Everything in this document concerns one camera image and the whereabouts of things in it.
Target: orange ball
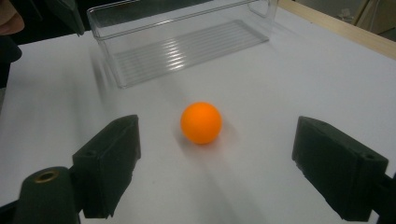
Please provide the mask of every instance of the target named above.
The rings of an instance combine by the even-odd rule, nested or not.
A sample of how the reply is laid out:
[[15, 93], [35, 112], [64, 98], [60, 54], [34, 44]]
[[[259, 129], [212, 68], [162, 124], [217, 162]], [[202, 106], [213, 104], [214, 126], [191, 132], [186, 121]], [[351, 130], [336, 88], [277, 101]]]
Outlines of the orange ball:
[[198, 102], [189, 105], [181, 115], [183, 134], [195, 144], [207, 144], [215, 140], [221, 130], [221, 115], [211, 104]]

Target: white surface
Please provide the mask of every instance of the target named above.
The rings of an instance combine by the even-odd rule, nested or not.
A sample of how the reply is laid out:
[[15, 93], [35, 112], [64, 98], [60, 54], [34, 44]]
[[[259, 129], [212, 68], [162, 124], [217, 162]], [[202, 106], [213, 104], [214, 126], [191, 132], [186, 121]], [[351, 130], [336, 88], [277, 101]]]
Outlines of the white surface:
[[[119, 90], [90, 33], [21, 47], [0, 117], [0, 204], [111, 120], [137, 114], [142, 159], [116, 214], [83, 223], [345, 223], [291, 160], [297, 118], [321, 119], [396, 171], [396, 61], [283, 9], [270, 42]], [[208, 101], [219, 139], [186, 142], [182, 110]]]

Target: screw hole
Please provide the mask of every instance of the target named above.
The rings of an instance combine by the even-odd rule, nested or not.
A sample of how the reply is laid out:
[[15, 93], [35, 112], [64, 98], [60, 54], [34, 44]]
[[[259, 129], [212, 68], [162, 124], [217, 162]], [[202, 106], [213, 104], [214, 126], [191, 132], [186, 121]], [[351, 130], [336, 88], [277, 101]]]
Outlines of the screw hole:
[[56, 170], [53, 171], [47, 171], [44, 172], [42, 174], [40, 174], [38, 177], [35, 178], [35, 182], [37, 184], [42, 184], [42, 183], [46, 183], [46, 182], [50, 182], [51, 180], [55, 179], [56, 177], [58, 177], [59, 172]]

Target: black object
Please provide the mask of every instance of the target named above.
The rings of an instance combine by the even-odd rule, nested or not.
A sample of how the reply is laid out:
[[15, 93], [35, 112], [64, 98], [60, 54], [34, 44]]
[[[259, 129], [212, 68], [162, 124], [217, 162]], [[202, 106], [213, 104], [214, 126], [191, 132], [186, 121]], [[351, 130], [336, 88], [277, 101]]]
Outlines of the black object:
[[[66, 24], [74, 33], [84, 34], [84, 26], [75, 0], [46, 0], [47, 9]], [[33, 0], [11, 0], [25, 21], [43, 21], [43, 17]]]
[[0, 62], [0, 89], [7, 86], [10, 63]]
[[0, 35], [0, 63], [13, 63], [22, 56], [20, 48], [7, 35]]
[[81, 209], [85, 217], [113, 216], [140, 157], [137, 116], [116, 119], [73, 155], [72, 168], [27, 177], [19, 200], [0, 209], [0, 221], [76, 224]]
[[328, 123], [300, 117], [292, 159], [342, 219], [367, 221], [374, 209], [378, 223], [396, 223], [396, 181], [375, 151]]
[[[61, 21], [57, 16], [54, 15], [53, 11], [50, 10], [46, 1], [54, 0], [12, 0], [13, 4], [20, 4], [25, 6], [25, 1], [32, 1], [35, 7], [28, 7], [30, 4], [26, 4], [22, 14], [25, 22], [25, 28], [14, 35], [12, 39], [18, 45], [27, 44], [31, 42], [36, 42], [44, 39], [49, 39], [53, 37], [58, 37], [62, 35], [71, 35], [73, 30], [69, 28], [63, 21]], [[120, 0], [76, 0], [77, 10], [81, 16], [83, 27], [86, 31], [91, 30], [86, 11], [91, 7], [97, 7], [105, 4], [119, 2]], [[138, 19], [155, 15], [158, 13], [164, 13], [172, 10], [177, 10], [183, 7], [191, 7], [194, 5], [202, 4], [212, 0], [140, 0], [136, 1], [138, 7], [136, 8], [136, 17]], [[36, 16], [31, 16], [38, 11], [42, 17], [40, 21]]]

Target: transparent plastic bin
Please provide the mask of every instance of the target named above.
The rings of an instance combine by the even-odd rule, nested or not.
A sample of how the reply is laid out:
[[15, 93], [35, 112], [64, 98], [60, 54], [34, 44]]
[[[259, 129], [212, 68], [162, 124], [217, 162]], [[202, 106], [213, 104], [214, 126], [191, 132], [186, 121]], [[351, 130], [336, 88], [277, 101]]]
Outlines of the transparent plastic bin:
[[268, 41], [277, 7], [277, 0], [213, 0], [139, 18], [142, 2], [87, 11], [120, 88]]

